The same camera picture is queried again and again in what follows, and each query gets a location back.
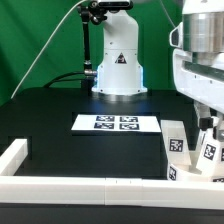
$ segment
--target green backdrop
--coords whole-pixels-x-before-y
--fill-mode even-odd
[[[0,105],[13,90],[67,11],[77,0],[0,1]],[[173,0],[163,0],[175,25],[181,9]],[[144,67],[144,85],[151,89],[174,89],[169,24],[158,0],[135,4],[128,12],[139,24],[139,62]],[[103,26],[90,25],[91,59],[94,68],[102,60]],[[60,28],[20,91],[40,87],[54,77],[83,68],[82,25],[75,11]],[[79,88],[80,83],[54,87]]]

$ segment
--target black tabletop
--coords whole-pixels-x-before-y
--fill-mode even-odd
[[[176,91],[150,91],[144,100],[112,103],[80,89],[32,88],[0,107],[0,150],[15,138],[29,140],[29,157],[16,175],[166,178],[161,133],[71,131],[78,114],[156,116],[159,123],[179,120],[184,122],[190,149],[197,140],[193,102]],[[5,223],[221,223],[223,215],[116,206],[1,204],[0,208]]]

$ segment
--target cable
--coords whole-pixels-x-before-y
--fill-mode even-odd
[[[49,83],[47,83],[46,85],[44,85],[45,88],[49,88],[52,84],[56,83],[56,82],[71,82],[71,81],[83,81],[85,79],[62,79],[62,80],[54,80],[54,81],[51,81]]]
[[[174,25],[172,19],[171,19],[170,16],[169,16],[169,13],[168,13],[167,10],[166,10],[165,5],[163,4],[163,1],[162,1],[162,0],[159,0],[159,2],[160,2],[160,4],[161,4],[162,9],[163,9],[163,11],[164,11],[164,13],[165,13],[167,19],[169,20],[170,24],[173,26],[173,28],[176,28],[176,26]]]
[[[73,12],[73,10],[75,8],[78,7],[78,5],[80,5],[83,2],[86,2],[88,0],[82,0],[79,1],[78,3],[76,3],[68,12],[67,14],[62,18],[62,20],[59,22],[59,24],[57,25],[57,27],[55,28],[55,30],[53,31],[53,33],[51,34],[51,36],[49,37],[48,41],[46,42],[46,44],[44,45],[44,47],[41,49],[40,53],[37,55],[37,57],[35,58],[35,60],[33,61],[33,63],[31,64],[30,68],[28,69],[28,71],[26,72],[26,74],[23,76],[23,78],[21,79],[20,83],[17,85],[16,89],[14,90],[11,99],[13,99],[13,97],[16,95],[19,87],[22,85],[22,83],[24,82],[24,80],[26,79],[26,77],[29,75],[29,73],[31,72],[31,70],[33,69],[34,65],[36,64],[36,62],[38,61],[38,59],[40,58],[40,56],[43,54],[44,50],[47,48],[47,46],[49,45],[49,43],[51,42],[52,38],[54,37],[54,35],[57,33],[58,29],[60,28],[60,26],[62,25],[62,23],[67,19],[67,17]]]
[[[69,77],[69,76],[73,76],[73,75],[84,75],[84,72],[69,72],[69,73],[66,73],[64,75],[60,75],[60,76],[52,79],[50,82],[45,84],[43,87],[44,88],[48,88],[51,85],[51,83],[53,83],[53,82],[55,82],[55,81],[57,81],[59,79],[62,79],[62,78],[65,78],[65,77]]]

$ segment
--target white robot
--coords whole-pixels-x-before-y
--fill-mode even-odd
[[[224,182],[224,0],[185,0],[170,34],[177,90],[195,100],[200,128],[188,151],[183,124],[162,121],[170,180]],[[211,116],[210,108],[217,111]]]
[[[129,0],[99,0],[88,7],[90,20],[104,24],[104,58],[92,88],[94,96],[120,101],[147,92],[138,63],[138,24],[126,13],[132,5]]]

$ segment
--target warning label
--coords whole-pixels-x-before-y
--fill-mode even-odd
[[[117,60],[115,61],[116,64],[127,64],[125,57],[122,53],[118,56]]]

